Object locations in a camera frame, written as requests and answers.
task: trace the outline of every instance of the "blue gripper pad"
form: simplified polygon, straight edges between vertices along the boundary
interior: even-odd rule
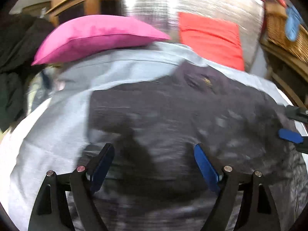
[[[219,182],[219,175],[199,145],[195,146],[194,155],[198,167],[209,189],[213,192],[219,193],[220,187],[217,185]]]
[[[100,190],[103,181],[108,173],[110,165],[112,163],[115,150],[113,146],[110,146],[104,156],[101,158],[98,166],[96,167],[91,180],[90,191],[92,193]]]
[[[287,140],[289,142],[293,142],[296,144],[300,144],[304,141],[304,138],[296,132],[293,132],[291,130],[281,128],[278,130],[279,138]]]

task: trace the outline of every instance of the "pink pillow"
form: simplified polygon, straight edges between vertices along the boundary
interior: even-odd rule
[[[47,36],[32,65],[74,61],[102,50],[170,40],[165,33],[132,17],[91,15],[61,24]]]

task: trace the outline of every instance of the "dark grey blanket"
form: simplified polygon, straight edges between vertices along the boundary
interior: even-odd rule
[[[182,64],[173,75],[93,92],[88,138],[113,143],[116,156],[95,204],[111,230],[200,230],[216,200],[194,160],[207,145],[223,164],[265,175],[282,230],[307,202],[307,171],[293,144],[277,136],[296,131],[267,94],[212,67]],[[79,164],[100,150],[85,149]],[[227,230],[241,203],[238,195]],[[75,226],[82,230],[73,207]]]

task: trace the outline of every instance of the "wicker basket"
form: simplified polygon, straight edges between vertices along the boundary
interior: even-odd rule
[[[285,36],[285,22],[288,16],[285,8],[278,3],[266,3],[266,23],[268,40],[292,53],[304,63],[308,63],[308,32],[300,25],[296,41]]]

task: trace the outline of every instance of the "blue mitten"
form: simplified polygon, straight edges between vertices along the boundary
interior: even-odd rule
[[[303,23],[303,19],[293,5],[286,9],[286,13],[288,19],[285,23],[285,36],[289,41],[296,41],[299,25]]]

